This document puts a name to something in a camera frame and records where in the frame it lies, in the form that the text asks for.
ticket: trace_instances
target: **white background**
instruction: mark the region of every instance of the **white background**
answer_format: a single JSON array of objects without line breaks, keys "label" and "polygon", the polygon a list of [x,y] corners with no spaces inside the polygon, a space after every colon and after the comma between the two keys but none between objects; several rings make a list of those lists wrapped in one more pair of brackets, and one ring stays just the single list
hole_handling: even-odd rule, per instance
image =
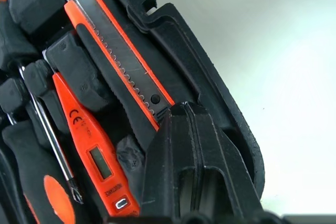
[{"label": "white background", "polygon": [[157,1],[178,8],[250,125],[263,206],[336,214],[336,0]]}]

